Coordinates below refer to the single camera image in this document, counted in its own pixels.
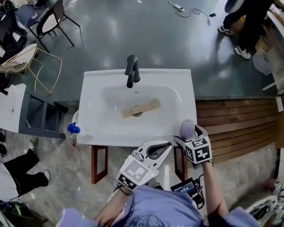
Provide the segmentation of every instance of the gray floor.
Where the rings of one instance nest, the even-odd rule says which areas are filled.
[[[50,95],[54,101],[79,100],[85,71],[125,69],[131,54],[138,57],[140,68],[190,69],[197,99],[275,95],[275,89],[262,91],[272,76],[264,76],[252,60],[234,54],[238,35],[218,33],[217,27],[226,16],[224,5],[216,17],[207,20],[204,14],[179,17],[168,0],[141,1],[80,0],[66,10],[81,25],[79,30],[69,20],[62,23],[75,46],[58,29],[57,37],[42,39],[52,54],[62,58],[61,76]],[[191,8],[211,14],[223,1],[173,0],[186,9],[185,15]],[[28,36],[30,41],[35,39],[31,33]],[[44,63],[40,78],[48,87],[53,85],[56,68]],[[40,86],[37,91],[47,95]]]
[[[26,153],[30,136],[7,133],[8,154],[3,161]],[[48,226],[54,226],[60,219],[64,208],[75,208],[85,217],[93,219],[104,207],[115,186],[115,176],[132,148],[110,147],[108,152],[108,176],[96,185],[91,184],[91,146],[72,146],[71,140],[39,138],[35,149],[40,162],[28,173],[49,170],[51,180],[47,187],[39,187],[27,193],[21,199],[29,208],[49,219]],[[242,197],[251,192],[262,191],[263,183],[272,176],[275,168],[276,152],[274,144],[266,146],[224,163],[214,166],[217,179],[231,207]],[[170,182],[177,184],[174,175],[173,151],[160,168],[158,182],[162,175],[170,171]],[[201,169],[189,169],[189,177],[197,178]],[[201,210],[206,214],[206,206]]]

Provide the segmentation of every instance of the faucet handle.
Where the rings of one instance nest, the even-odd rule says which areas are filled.
[[[133,67],[138,65],[138,58],[135,55],[127,57],[127,67],[125,75],[129,76],[133,74]]]

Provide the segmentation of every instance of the white sink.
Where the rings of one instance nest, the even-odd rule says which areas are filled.
[[[140,69],[141,80],[126,86],[125,70],[87,71],[81,91],[78,125],[90,136],[79,144],[138,147],[149,140],[168,140],[179,134],[181,123],[196,124],[195,96],[190,70]],[[123,119],[121,111],[148,104],[161,107]]]

